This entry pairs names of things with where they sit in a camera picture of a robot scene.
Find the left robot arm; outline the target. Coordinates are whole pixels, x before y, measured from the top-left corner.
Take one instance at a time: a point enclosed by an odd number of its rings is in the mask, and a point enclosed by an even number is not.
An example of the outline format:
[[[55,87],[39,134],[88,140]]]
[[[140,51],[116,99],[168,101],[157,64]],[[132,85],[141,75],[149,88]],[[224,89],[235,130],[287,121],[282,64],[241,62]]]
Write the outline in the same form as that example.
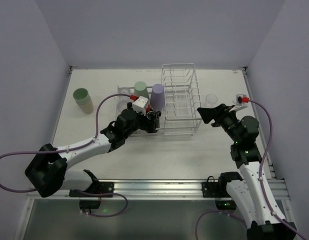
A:
[[[137,130],[149,134],[157,132],[161,114],[154,110],[142,114],[127,108],[97,137],[64,147],[46,144],[32,159],[25,175],[43,198],[58,190],[72,190],[91,197],[103,194],[98,178],[90,170],[76,172],[71,168],[94,156],[115,151]]]

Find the light green cup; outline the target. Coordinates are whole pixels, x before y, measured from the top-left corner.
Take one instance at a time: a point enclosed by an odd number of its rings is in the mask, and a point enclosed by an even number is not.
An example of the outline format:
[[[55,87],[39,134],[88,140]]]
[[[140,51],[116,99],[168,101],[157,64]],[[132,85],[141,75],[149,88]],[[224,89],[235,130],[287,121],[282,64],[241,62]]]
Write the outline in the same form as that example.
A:
[[[85,88],[78,88],[76,89],[72,94],[76,104],[78,106],[86,105],[90,102],[91,97],[89,95],[89,92]]]

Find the black mug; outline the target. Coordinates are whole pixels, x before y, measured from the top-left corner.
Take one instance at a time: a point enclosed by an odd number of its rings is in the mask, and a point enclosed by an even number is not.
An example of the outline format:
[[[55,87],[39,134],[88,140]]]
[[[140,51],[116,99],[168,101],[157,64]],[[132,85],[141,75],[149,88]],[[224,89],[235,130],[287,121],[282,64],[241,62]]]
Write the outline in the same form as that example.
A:
[[[156,133],[160,126],[161,111],[151,110],[146,114],[145,131],[149,134]]]

